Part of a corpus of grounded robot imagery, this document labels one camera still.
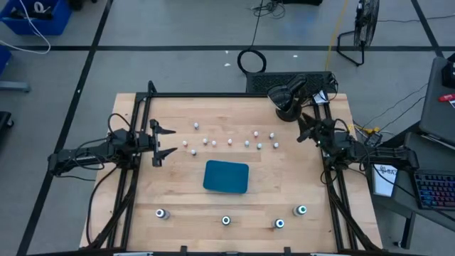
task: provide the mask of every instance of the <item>cylindrical marker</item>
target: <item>cylindrical marker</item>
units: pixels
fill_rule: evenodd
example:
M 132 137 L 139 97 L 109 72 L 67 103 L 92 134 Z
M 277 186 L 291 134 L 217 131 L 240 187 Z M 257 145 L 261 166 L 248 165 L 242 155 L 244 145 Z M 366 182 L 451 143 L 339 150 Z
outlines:
M 169 217 L 171 217 L 171 214 L 164 209 L 158 209 L 156 210 L 156 217 L 162 219 L 162 220 L 167 220 Z
M 273 228 L 283 228 L 284 227 L 284 220 L 282 219 L 276 219 L 272 222 L 272 227 Z
M 302 216 L 303 214 L 306 213 L 306 207 L 305 206 L 297 206 L 292 209 L 292 213 L 295 216 Z
M 223 225 L 229 225 L 229 224 L 230 224 L 230 218 L 229 218 L 229 216 L 223 216 L 223 217 L 221 218 L 221 223 L 222 223 Z

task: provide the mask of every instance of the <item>blue bin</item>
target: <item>blue bin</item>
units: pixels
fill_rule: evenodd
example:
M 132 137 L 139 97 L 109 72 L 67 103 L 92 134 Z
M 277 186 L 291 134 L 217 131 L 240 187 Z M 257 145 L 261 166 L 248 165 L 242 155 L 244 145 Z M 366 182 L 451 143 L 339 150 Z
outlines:
M 37 0 L 22 0 L 26 6 L 27 11 L 33 10 L 33 5 Z M 53 6 L 53 19 L 52 20 L 41 20 L 32 18 L 31 22 L 40 31 L 41 34 L 58 36 L 65 30 L 66 24 L 71 16 L 71 9 L 68 6 L 67 0 L 39 0 L 44 6 Z M 19 0 L 9 0 L 6 3 L 5 8 L 0 13 L 0 21 L 3 21 L 14 33 L 18 35 L 34 35 L 33 29 L 28 24 L 28 20 L 10 18 L 10 14 L 13 10 L 23 10 L 21 2 Z
M 0 46 L 0 75 L 5 69 L 5 66 L 8 63 L 10 57 L 11 53 L 9 52 L 8 48 L 5 46 Z

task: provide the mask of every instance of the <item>wooden table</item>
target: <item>wooden table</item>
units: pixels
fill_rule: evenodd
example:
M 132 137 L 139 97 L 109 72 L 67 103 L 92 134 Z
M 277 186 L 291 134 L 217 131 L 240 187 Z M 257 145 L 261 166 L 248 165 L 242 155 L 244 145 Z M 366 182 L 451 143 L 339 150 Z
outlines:
M 129 119 L 133 104 L 134 94 L 118 94 L 113 112 Z M 333 118 L 352 124 L 346 95 L 338 94 L 330 106 Z M 313 115 L 312 108 L 304 111 Z M 153 98 L 151 118 L 177 132 L 159 137 L 161 149 L 177 146 L 178 150 L 160 168 L 151 165 L 151 154 L 143 155 L 128 250 L 179 251 L 187 245 L 190 252 L 283 252 L 284 247 L 291 247 L 292 252 L 336 251 L 327 190 L 319 180 L 321 152 L 311 140 L 297 143 L 297 123 L 281 121 L 267 98 Z M 199 123 L 199 130 L 194 129 L 194 122 Z M 120 118 L 112 120 L 112 127 L 127 128 Z M 258 138 L 253 131 L 259 132 Z M 270 132 L 275 133 L 273 140 Z M 215 140 L 216 147 L 204 146 L 203 138 Z M 228 146 L 228 139 L 233 140 L 232 146 Z M 188 142 L 187 148 L 182 146 L 183 140 Z M 250 141 L 250 147 L 244 146 L 245 140 Z M 258 142 L 261 150 L 256 149 Z M 274 149 L 272 142 L 279 142 L 279 148 Z M 191 155 L 191 149 L 198 152 L 196 156 Z M 205 163 L 210 159 L 248 164 L 248 192 L 232 195 L 205 190 Z M 97 181 L 109 167 L 98 173 Z M 95 195 L 92 237 L 112 214 L 119 173 L 110 176 Z M 345 171 L 345 180 L 354 219 L 382 247 L 365 177 Z M 300 204 L 308 212 L 296 217 L 292 208 Z M 158 219 L 158 208 L 168 210 L 171 217 Z M 221 223 L 224 215 L 231 217 L 229 226 Z M 277 218 L 285 222 L 281 230 L 271 228 Z M 348 247 L 342 217 L 341 226 Z M 83 235 L 81 245 L 85 243 Z

